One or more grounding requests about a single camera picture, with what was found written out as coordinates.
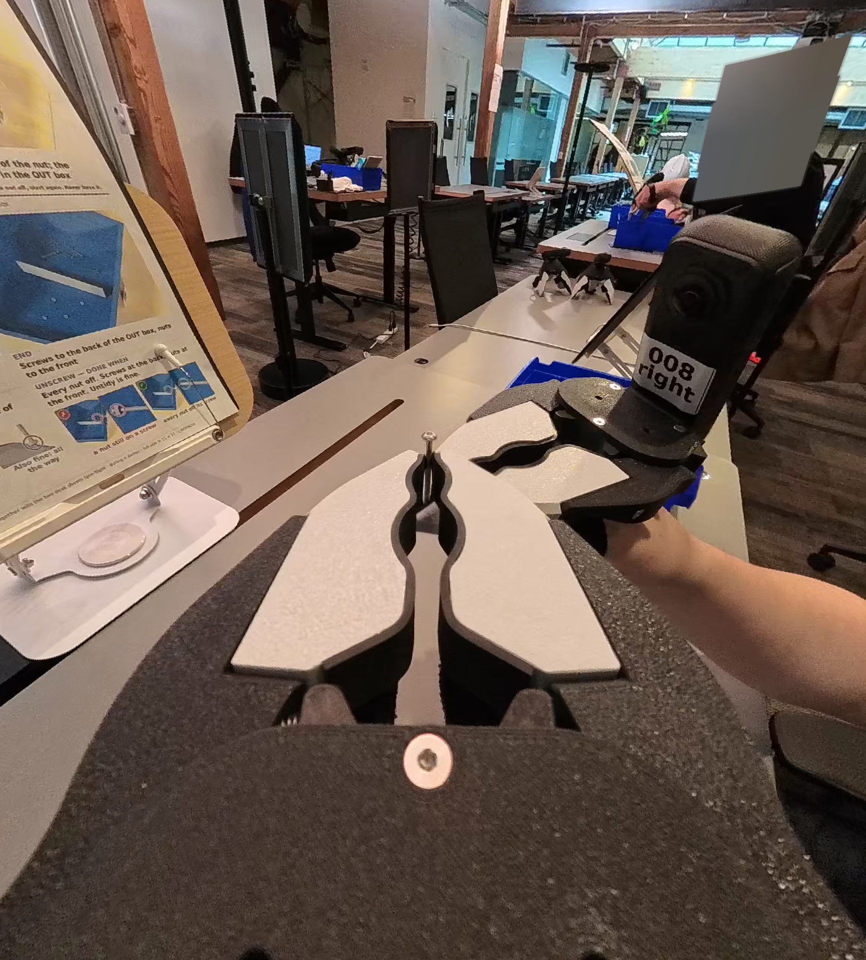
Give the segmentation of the black mesh chair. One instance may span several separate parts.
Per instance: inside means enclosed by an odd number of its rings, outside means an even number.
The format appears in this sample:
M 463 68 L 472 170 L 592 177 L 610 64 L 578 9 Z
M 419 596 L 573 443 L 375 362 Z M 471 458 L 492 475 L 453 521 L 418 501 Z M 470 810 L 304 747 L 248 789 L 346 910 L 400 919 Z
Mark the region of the black mesh chair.
M 498 295 L 487 202 L 467 197 L 418 200 L 420 236 L 439 327 L 446 327 Z

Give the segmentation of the wooden pillar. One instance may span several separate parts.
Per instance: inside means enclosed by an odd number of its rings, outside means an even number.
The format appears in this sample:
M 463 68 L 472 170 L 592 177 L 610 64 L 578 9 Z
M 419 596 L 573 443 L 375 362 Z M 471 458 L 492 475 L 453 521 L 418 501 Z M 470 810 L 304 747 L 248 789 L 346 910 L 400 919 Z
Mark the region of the wooden pillar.
M 222 296 L 212 270 L 146 4 L 95 1 L 91 7 L 103 28 L 131 110 L 136 131 L 134 150 L 147 191 L 174 220 L 224 320 Z
M 503 78 L 504 43 L 511 1 L 490 1 L 478 97 L 478 112 L 472 157 L 488 160 Z

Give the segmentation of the monitor on black floor stand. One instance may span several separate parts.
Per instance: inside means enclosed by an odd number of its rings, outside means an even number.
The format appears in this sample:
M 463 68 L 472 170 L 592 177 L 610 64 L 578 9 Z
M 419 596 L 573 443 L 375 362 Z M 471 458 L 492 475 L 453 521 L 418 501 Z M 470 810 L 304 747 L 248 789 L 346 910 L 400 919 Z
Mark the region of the monitor on black floor stand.
M 285 288 L 285 281 L 304 287 L 313 272 L 304 142 L 291 113 L 238 113 L 235 129 L 277 343 L 275 359 L 260 369 L 258 383 L 265 397 L 284 402 L 330 376 L 322 362 L 296 355 Z

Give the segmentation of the spare hand-held gripper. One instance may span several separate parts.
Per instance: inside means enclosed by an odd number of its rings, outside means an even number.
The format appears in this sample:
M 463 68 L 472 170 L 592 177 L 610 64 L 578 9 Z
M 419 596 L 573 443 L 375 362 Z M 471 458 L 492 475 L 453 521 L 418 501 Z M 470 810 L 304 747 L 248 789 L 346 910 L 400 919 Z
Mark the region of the spare hand-held gripper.
M 537 298 L 547 295 L 563 294 L 570 298 L 572 281 L 566 269 L 566 261 L 570 258 L 571 250 L 567 247 L 554 247 L 540 253 L 540 266 L 534 277 L 533 294 Z
M 574 279 L 571 287 L 571 300 L 581 297 L 602 296 L 611 306 L 615 297 L 614 277 L 610 269 L 611 254 L 599 253 Z

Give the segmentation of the printed instruction sheet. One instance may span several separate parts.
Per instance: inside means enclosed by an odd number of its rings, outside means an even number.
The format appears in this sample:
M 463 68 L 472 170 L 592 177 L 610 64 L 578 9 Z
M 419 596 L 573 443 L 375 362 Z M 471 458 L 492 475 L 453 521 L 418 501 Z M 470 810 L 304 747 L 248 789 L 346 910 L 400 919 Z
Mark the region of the printed instruction sheet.
M 127 187 L 0 2 L 0 562 L 238 413 Z

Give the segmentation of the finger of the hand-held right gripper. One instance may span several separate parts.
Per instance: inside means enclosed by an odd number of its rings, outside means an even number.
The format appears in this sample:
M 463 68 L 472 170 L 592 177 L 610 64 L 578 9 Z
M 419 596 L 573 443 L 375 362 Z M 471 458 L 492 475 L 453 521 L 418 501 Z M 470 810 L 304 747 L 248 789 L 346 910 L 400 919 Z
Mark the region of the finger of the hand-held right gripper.
M 616 462 L 573 444 L 554 446 L 535 463 L 505 466 L 496 476 L 550 516 L 559 516 L 565 501 L 629 478 Z
M 459 426 L 438 448 L 438 464 L 472 464 L 494 470 L 503 457 L 519 451 L 547 450 L 557 439 L 550 414 L 525 401 L 498 412 L 473 418 Z

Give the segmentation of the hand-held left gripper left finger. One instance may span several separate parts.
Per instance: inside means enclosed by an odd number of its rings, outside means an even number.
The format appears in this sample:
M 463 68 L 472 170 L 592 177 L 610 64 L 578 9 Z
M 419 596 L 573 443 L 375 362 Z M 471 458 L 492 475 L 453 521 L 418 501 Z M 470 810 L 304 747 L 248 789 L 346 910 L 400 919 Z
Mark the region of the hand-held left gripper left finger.
M 306 516 L 231 667 L 315 682 L 406 628 L 415 610 L 416 487 L 408 449 L 347 481 Z

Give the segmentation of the person's right forearm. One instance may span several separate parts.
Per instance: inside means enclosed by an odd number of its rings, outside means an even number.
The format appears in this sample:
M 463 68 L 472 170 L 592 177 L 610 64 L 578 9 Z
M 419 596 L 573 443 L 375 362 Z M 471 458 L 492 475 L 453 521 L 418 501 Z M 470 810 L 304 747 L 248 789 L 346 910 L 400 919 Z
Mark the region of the person's right forearm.
M 736 558 L 666 510 L 606 521 L 608 561 L 716 666 L 775 701 L 866 729 L 866 599 Z

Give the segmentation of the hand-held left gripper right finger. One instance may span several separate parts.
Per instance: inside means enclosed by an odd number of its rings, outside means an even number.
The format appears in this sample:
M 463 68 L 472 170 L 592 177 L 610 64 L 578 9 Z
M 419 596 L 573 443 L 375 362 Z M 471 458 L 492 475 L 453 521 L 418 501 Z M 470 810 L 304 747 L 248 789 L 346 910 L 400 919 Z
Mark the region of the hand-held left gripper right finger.
M 438 464 L 440 598 L 453 633 L 541 686 L 617 678 L 619 657 L 547 514 L 458 454 Z

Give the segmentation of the black-backed document stand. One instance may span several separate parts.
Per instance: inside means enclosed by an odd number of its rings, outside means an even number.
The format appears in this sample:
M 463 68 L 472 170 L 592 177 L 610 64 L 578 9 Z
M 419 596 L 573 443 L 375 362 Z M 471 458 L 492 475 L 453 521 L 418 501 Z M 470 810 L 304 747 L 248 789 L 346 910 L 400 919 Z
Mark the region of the black-backed document stand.
M 583 359 L 599 355 L 612 366 L 619 376 L 626 379 L 632 378 L 630 365 L 624 361 L 615 350 L 609 345 L 615 336 L 625 343 L 630 350 L 638 354 L 640 350 L 640 341 L 632 337 L 631 333 L 625 328 L 625 321 L 631 318 L 631 315 L 644 303 L 649 300 L 655 288 L 658 278 L 658 270 L 648 275 L 647 279 L 623 302 L 623 304 L 613 313 L 606 323 L 594 333 L 583 347 L 577 352 L 571 361 L 572 365 L 578 365 Z

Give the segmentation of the tan coat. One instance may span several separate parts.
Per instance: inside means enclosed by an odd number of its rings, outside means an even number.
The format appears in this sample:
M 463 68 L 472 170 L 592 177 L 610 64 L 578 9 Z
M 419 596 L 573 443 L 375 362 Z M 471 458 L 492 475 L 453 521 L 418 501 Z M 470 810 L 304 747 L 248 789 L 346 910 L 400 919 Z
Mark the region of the tan coat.
M 787 328 L 764 379 L 858 383 L 866 375 L 866 218 Z

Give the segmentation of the black office chair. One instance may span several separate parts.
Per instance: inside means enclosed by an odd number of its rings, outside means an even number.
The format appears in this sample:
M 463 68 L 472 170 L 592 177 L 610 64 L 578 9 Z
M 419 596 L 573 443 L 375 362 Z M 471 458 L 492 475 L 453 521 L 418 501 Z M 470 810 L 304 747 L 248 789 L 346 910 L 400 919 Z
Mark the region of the black office chair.
M 359 237 L 351 229 L 330 225 L 311 205 L 304 159 L 300 156 L 305 145 L 295 116 L 283 112 L 278 115 L 277 123 L 282 135 L 281 199 L 278 202 L 281 259 L 284 275 L 294 283 L 296 332 L 302 342 L 341 352 L 346 348 L 344 342 L 317 333 L 313 307 L 314 303 L 330 300 L 341 307 L 349 322 L 354 320 L 352 307 L 341 299 L 339 292 L 323 283 L 320 268 L 325 266 L 329 271 L 334 270 L 335 257 L 358 246 Z

